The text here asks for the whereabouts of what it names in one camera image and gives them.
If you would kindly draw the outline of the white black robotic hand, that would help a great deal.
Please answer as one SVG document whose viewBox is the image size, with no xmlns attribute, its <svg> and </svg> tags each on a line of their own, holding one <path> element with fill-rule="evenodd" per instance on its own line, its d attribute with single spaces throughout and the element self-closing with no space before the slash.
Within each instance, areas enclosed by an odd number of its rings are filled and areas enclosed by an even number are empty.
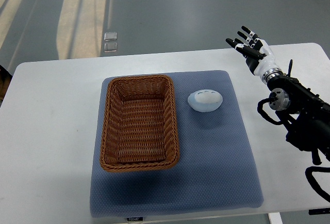
<svg viewBox="0 0 330 224">
<path fill-rule="evenodd" d="M 237 32 L 241 39 L 227 38 L 225 41 L 243 55 L 250 72 L 254 76 L 260 77 L 264 84 L 267 84 L 271 77 L 282 74 L 282 70 L 275 63 L 275 55 L 267 42 L 249 28 L 242 26 L 241 29 L 243 32 Z"/>
</svg>

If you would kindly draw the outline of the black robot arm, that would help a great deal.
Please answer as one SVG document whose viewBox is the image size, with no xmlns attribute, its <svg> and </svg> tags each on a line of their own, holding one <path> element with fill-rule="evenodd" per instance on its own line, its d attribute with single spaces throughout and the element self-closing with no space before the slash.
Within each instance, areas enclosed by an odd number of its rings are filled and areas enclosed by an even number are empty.
<svg viewBox="0 0 330 224">
<path fill-rule="evenodd" d="M 321 164 L 319 152 L 329 160 L 329 104 L 277 68 L 264 73 L 263 80 L 271 93 L 258 103 L 258 113 L 274 125 L 284 125 L 286 141 L 311 152 L 314 165 Z"/>
</svg>

